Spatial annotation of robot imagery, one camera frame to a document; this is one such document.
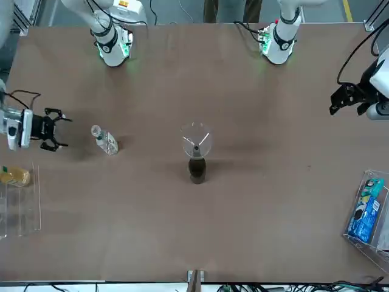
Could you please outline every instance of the plastic water bottle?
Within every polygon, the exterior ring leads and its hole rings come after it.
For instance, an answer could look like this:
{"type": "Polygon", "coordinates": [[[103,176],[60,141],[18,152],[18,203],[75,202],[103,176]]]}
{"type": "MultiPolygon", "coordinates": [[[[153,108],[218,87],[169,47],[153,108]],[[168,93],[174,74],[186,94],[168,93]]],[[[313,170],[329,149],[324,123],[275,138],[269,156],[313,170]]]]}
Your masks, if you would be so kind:
{"type": "Polygon", "coordinates": [[[113,136],[103,131],[99,126],[94,125],[91,129],[93,137],[96,138],[96,144],[105,151],[108,155],[114,155],[118,152],[119,148],[117,142],[113,136]]]}

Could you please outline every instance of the bottle cap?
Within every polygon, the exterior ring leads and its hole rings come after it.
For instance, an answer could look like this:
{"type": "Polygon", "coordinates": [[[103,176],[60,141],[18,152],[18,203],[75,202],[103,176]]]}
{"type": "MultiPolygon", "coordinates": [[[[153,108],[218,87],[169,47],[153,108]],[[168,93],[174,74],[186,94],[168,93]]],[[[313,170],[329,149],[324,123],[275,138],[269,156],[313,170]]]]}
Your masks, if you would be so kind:
{"type": "Polygon", "coordinates": [[[102,129],[98,125],[92,126],[91,133],[92,133],[93,137],[99,137],[101,132],[102,132],[102,129]]]}

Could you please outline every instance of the person's leg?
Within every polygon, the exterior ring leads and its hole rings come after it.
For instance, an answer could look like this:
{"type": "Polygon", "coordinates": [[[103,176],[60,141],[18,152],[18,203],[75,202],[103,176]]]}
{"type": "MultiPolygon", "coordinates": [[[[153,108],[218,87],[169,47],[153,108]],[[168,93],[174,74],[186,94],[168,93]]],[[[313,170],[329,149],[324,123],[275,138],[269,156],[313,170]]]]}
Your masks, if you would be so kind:
{"type": "Polygon", "coordinates": [[[244,23],[258,23],[260,21],[262,0],[246,0],[246,8],[244,10],[244,23]]]}
{"type": "Polygon", "coordinates": [[[218,7],[219,7],[219,0],[204,0],[204,22],[205,23],[216,22],[218,7]]]}

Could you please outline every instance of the blue box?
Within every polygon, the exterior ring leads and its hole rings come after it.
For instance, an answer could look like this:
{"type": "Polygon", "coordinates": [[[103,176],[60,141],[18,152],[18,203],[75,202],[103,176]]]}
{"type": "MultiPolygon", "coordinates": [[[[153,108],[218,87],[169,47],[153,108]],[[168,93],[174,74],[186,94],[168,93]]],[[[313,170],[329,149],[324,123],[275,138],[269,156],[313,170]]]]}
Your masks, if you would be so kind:
{"type": "Polygon", "coordinates": [[[376,223],[379,207],[380,204],[373,196],[361,196],[353,217],[350,219],[348,234],[368,243],[376,223]]]}

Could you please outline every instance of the bottle label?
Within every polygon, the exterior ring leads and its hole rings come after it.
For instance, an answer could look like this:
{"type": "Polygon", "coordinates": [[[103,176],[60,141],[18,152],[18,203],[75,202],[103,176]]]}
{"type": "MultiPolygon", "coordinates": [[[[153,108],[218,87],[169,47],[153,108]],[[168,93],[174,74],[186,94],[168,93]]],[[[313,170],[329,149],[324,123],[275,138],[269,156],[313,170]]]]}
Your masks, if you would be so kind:
{"type": "Polygon", "coordinates": [[[10,179],[9,181],[6,182],[6,184],[11,184],[15,187],[22,187],[24,184],[20,181],[16,181],[14,179],[10,179]]]}
{"type": "Polygon", "coordinates": [[[110,143],[117,150],[117,142],[110,133],[108,133],[108,143],[110,143]]]}

